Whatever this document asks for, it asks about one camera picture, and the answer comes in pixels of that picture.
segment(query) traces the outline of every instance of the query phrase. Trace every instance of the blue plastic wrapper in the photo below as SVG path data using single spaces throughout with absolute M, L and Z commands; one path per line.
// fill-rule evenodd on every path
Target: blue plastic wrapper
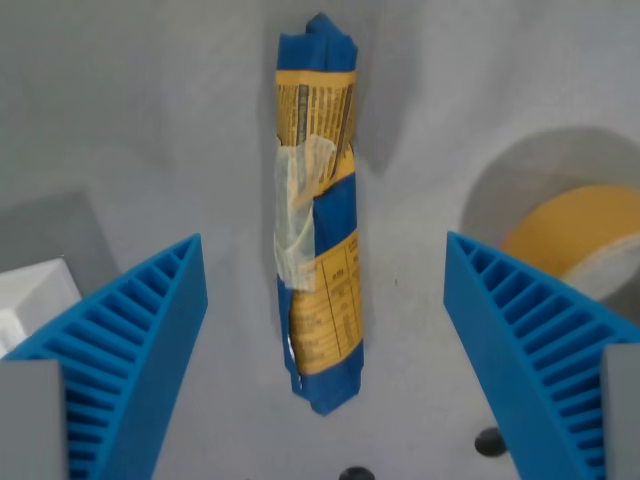
M 356 57 L 357 49 L 351 38 L 343 34 L 329 18 L 320 14 L 307 24 L 304 35 L 281 35 L 277 68 L 288 71 L 354 72 Z M 357 228 L 355 172 L 341 178 L 321 196 L 314 198 L 313 226 L 316 257 L 354 233 Z M 360 374 L 364 363 L 362 340 L 339 363 L 319 373 L 301 374 L 292 355 L 294 350 L 290 339 L 290 310 L 294 291 L 287 288 L 280 277 L 277 283 L 284 361 L 291 374 L 293 392 L 308 400 L 314 411 L 326 415 L 360 390 Z

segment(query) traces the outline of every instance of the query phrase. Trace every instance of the circular hole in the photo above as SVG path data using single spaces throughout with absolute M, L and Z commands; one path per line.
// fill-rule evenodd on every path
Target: circular hole
M 340 474 L 339 480 L 375 480 L 376 477 L 367 468 L 349 467 Z
M 476 450 L 485 457 L 499 457 L 507 451 L 500 430 L 495 427 L 486 428 L 476 437 Z

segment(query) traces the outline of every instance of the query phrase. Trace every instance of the gray plastic block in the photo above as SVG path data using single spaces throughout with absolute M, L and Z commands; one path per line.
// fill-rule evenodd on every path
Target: gray plastic block
M 64 386 L 58 362 L 0 362 L 0 478 L 66 480 Z
M 609 345 L 600 370 L 607 480 L 640 479 L 640 344 Z

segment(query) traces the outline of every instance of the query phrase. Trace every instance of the yellow label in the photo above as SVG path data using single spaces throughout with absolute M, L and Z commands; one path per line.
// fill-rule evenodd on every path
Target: yellow label
M 318 155 L 306 152 L 297 165 L 300 192 L 296 204 L 309 196 L 322 195 L 339 180 L 355 171 L 351 141 L 355 130 L 355 72 L 326 73 L 311 71 L 276 72 L 277 134 L 283 146 L 297 146 L 309 135 L 331 140 L 336 152 L 323 169 L 317 186 L 305 190 L 307 172 L 314 171 Z
M 300 268 L 313 292 L 293 292 L 290 334 L 298 371 L 311 375 L 344 360 L 362 341 L 358 232 Z

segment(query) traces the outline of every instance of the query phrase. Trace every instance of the wrapped package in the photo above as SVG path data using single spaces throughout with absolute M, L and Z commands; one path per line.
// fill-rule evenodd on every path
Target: wrapped package
M 357 49 L 325 15 L 281 35 L 276 72 L 278 303 L 294 393 L 326 415 L 360 390 Z

